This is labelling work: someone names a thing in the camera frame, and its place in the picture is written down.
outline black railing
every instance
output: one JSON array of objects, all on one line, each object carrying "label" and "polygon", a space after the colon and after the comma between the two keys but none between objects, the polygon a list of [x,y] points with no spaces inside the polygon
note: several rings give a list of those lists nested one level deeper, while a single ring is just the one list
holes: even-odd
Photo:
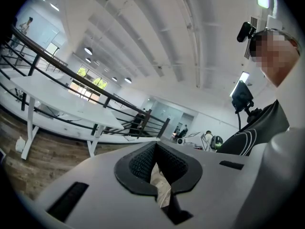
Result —
[{"label": "black railing", "polygon": [[[128,101],[126,101],[125,99],[123,99],[123,98],[121,98],[119,95],[117,95],[117,94],[113,94],[113,96],[115,96],[115,97],[117,97],[117,98],[119,98],[119,99],[122,99],[124,102],[126,102],[126,103],[128,103],[128,104],[131,104],[131,103],[129,103]],[[120,106],[120,108],[122,108],[124,105],[123,104],[121,104],[121,103],[118,103],[117,101],[113,101],[115,104],[118,104],[119,106]]]},{"label": "black railing", "polygon": [[[134,119],[132,121],[131,120],[123,120],[123,119],[117,118],[121,123],[130,123],[131,125],[126,125],[124,127],[124,129],[125,130],[130,130],[130,131],[132,130],[132,132],[134,132],[133,134],[125,134],[124,133],[123,135],[136,136],[137,138],[142,137],[142,136],[143,137],[144,136],[145,137],[146,136],[149,136],[149,137],[161,137],[162,136],[163,132],[165,131],[165,129],[166,129],[167,125],[168,125],[169,119],[167,119],[166,121],[162,121],[162,120],[152,116],[150,111],[149,112],[145,112],[145,111],[137,108],[133,104],[125,101],[124,99],[122,99],[118,95],[110,94],[109,92],[99,88],[98,86],[94,85],[93,83],[91,83],[88,80],[84,79],[83,77],[79,76],[77,73],[72,72],[69,68],[66,67],[67,66],[66,63],[62,62],[61,60],[59,60],[58,58],[54,57],[53,55],[50,56],[49,53],[46,53],[45,49],[41,48],[34,41],[32,41],[31,39],[26,37],[24,34],[19,32],[15,27],[12,27],[11,30],[13,32],[13,35],[20,41],[19,45],[22,45],[22,50],[20,50],[20,51],[15,50],[8,43],[5,42],[4,43],[4,47],[9,49],[9,50],[11,50],[11,52],[13,52],[16,57],[2,55],[1,59],[3,59],[5,63],[0,63],[0,65],[8,65],[11,68],[13,68],[14,70],[16,70],[20,75],[26,76],[22,71],[20,71],[20,69],[18,69],[18,67],[20,67],[20,66],[24,67],[26,65],[17,64],[18,61],[25,62],[30,67],[28,75],[32,75],[34,70],[36,70],[36,71],[40,72],[41,74],[45,75],[46,77],[50,78],[54,82],[60,84],[64,88],[67,88],[68,90],[78,94],[79,96],[82,96],[82,97],[84,97],[84,98],[86,98],[88,100],[91,100],[91,101],[95,102],[96,104],[100,104],[104,108],[110,108],[110,109],[112,109],[114,111],[117,111],[117,112],[119,112],[121,114],[124,114],[126,116],[133,117]],[[29,60],[27,60],[24,57],[25,56],[25,54],[23,53],[24,48],[27,48],[27,49],[31,50],[32,52],[36,53],[36,56],[35,56],[33,62],[30,62]],[[10,62],[10,59],[12,59],[12,58],[16,59],[15,65]],[[88,96],[85,96],[84,94],[81,94],[81,93],[77,92],[76,90],[74,90],[74,89],[66,86],[65,84],[61,83],[60,81],[54,79],[53,77],[48,75],[46,71],[41,70],[40,68],[37,67],[37,62],[41,58],[44,59],[48,63],[48,66],[54,67],[54,70],[57,69],[58,71],[67,74],[71,78],[74,78],[78,82],[84,84],[85,86],[91,88],[92,90],[98,92],[99,94],[107,96],[106,101],[104,103],[100,103],[99,101],[97,101],[95,99],[92,99],[92,98],[90,98]],[[0,70],[0,72],[7,79],[10,80],[10,77],[3,70]],[[23,94],[23,97],[21,99],[19,96],[15,95],[14,93],[11,93],[3,84],[0,84],[0,86],[3,87],[9,94],[14,96],[19,101],[21,101],[21,109],[24,110],[25,105],[28,105],[28,103],[26,102],[26,94]],[[142,115],[144,115],[144,117],[135,117],[132,114],[128,114],[128,113],[125,113],[125,112],[123,112],[121,110],[113,108],[113,107],[109,106],[110,100],[113,100],[115,103],[120,104],[121,107],[122,106],[126,106],[127,108],[130,108],[130,109],[132,109],[132,110],[134,110],[136,112],[139,112]],[[35,111],[36,112],[41,112],[41,113],[43,113],[43,114],[45,114],[45,115],[47,115],[49,117],[58,119],[60,121],[69,123],[71,125],[76,125],[76,126],[79,126],[79,127],[91,129],[92,130],[92,132],[91,132],[92,135],[94,135],[94,133],[96,131],[96,128],[97,128],[97,125],[94,125],[93,127],[90,127],[90,126],[85,126],[85,125],[81,125],[81,124],[78,124],[78,123],[74,123],[74,122],[71,122],[71,121],[66,121],[66,120],[64,120],[64,119],[62,119],[62,118],[60,118],[58,116],[51,115],[51,114],[49,114],[49,113],[47,113],[45,111],[42,111],[42,110],[40,110],[38,108],[35,108]],[[141,121],[143,121],[142,124],[141,123],[139,123],[139,124],[135,123],[134,122],[135,119],[141,119]],[[151,124],[150,124],[150,126],[147,126],[147,123],[151,123],[151,124],[156,125],[156,126],[161,126],[161,128],[153,127]],[[132,124],[134,124],[134,126],[137,125],[137,127],[141,126],[141,128],[139,128],[139,129],[138,128],[131,128]],[[154,129],[154,130],[157,130],[157,131],[148,131],[149,133],[147,133],[144,130],[145,127],[149,127],[149,128]],[[111,133],[111,134],[122,134],[122,130],[110,131],[107,128],[103,132],[104,133]]]}]

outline person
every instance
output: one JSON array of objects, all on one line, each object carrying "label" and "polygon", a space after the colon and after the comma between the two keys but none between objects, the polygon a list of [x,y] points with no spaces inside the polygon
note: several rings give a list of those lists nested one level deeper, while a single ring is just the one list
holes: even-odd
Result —
[{"label": "person", "polygon": [[187,133],[188,129],[187,129],[187,125],[184,126],[184,129],[182,130],[182,132],[179,133],[177,138],[181,138],[184,137]]},{"label": "person", "polygon": [[[134,117],[134,119],[133,119],[133,121],[132,121],[133,123],[132,123],[132,125],[130,126],[130,128],[132,128],[132,129],[138,129],[138,126],[139,126],[140,124],[142,124],[142,122],[144,121],[144,119],[145,119],[145,116],[144,116],[142,113],[138,112],[137,115]],[[137,131],[137,130],[132,130],[132,129],[129,130],[129,134],[138,134],[138,133],[139,133],[139,131]]]},{"label": "person", "polygon": [[175,129],[175,131],[174,131],[174,133],[177,133],[178,129],[179,129],[179,127],[177,126],[176,129]]},{"label": "person", "polygon": [[206,131],[205,139],[206,139],[206,142],[208,143],[209,147],[211,147],[212,138],[213,138],[212,132],[211,131]]},{"label": "person", "polygon": [[300,115],[304,115],[300,111],[304,107],[304,93],[296,91],[304,84],[296,80],[304,73],[299,60],[301,48],[298,42],[287,33],[266,28],[251,39],[249,50],[252,60],[259,64],[266,78],[277,88],[277,100],[225,141],[217,153],[248,156],[255,145],[268,143],[276,134],[285,132],[291,124],[292,127],[304,125],[300,122]]},{"label": "person", "polygon": [[[25,22],[23,24],[20,24],[20,29],[18,29],[22,34],[26,35],[28,33],[28,30],[29,30],[29,27],[30,27],[30,24],[32,23],[33,21],[33,18],[32,17],[29,17],[29,20],[28,22]],[[14,37],[13,41],[11,42],[10,46],[15,49],[17,46],[19,45],[19,40]],[[9,55],[12,56],[13,54],[13,51],[12,50],[9,50]]]}]

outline ceiling beam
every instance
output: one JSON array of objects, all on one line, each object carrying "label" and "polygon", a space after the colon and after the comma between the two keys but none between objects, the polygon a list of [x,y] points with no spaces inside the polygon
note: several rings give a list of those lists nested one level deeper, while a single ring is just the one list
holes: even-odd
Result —
[{"label": "ceiling beam", "polygon": [[161,69],[157,68],[157,63],[155,61],[155,57],[153,56],[152,52],[146,46],[146,44],[141,39],[141,36],[137,33],[137,31],[132,27],[132,25],[124,18],[123,15],[120,15],[120,11],[116,9],[110,1],[106,0],[96,0],[98,4],[100,4],[122,27],[123,29],[129,34],[132,40],[137,44],[139,49],[143,52],[149,63],[153,67],[157,74],[162,77],[164,73]]},{"label": "ceiling beam", "polygon": [[119,70],[119,71],[121,71],[123,69],[128,74],[130,74],[132,77],[138,76],[137,73],[133,69],[131,69],[126,63],[124,63],[123,60],[120,57],[118,57],[118,55],[115,55],[109,47],[104,45],[98,38],[95,38],[93,36],[93,32],[91,32],[90,30],[87,30],[85,32],[85,35],[88,37],[87,40],[91,40],[91,42],[93,40],[95,48],[98,48],[97,50],[103,52],[102,58],[107,62],[107,63],[104,63],[105,65],[107,65],[109,68],[114,67],[116,70]]},{"label": "ceiling beam", "polygon": [[[96,15],[89,17],[89,22],[91,22],[100,32],[102,32],[102,37],[107,37],[134,65],[140,65],[140,62],[130,51],[130,49],[125,46],[121,40],[109,30],[109,28],[106,28],[103,22],[99,20]],[[145,77],[149,76],[149,73],[144,67],[137,68]]]},{"label": "ceiling beam", "polygon": [[176,0],[176,2],[178,4],[180,12],[183,16],[185,26],[186,26],[186,28],[188,28],[187,32],[189,34],[190,43],[191,43],[191,47],[192,47],[194,66],[196,67],[195,68],[196,87],[198,89],[200,89],[201,82],[202,82],[202,79],[201,79],[202,74],[200,72],[201,65],[199,63],[200,59],[199,59],[199,54],[198,54],[199,45],[197,44],[197,41],[199,41],[199,40],[198,40],[198,38],[196,38],[196,34],[193,29],[194,21],[193,21],[192,13],[185,0]]},{"label": "ceiling beam", "polygon": [[[161,32],[166,26],[163,20],[160,18],[158,12],[150,4],[150,0],[133,0],[135,4],[141,9],[142,13],[151,24],[153,30],[155,31],[164,51],[168,57],[170,64],[176,64],[179,61],[177,52],[175,51],[174,43],[171,39],[170,34],[167,31]],[[173,68],[177,81],[184,80],[181,68]]]}]

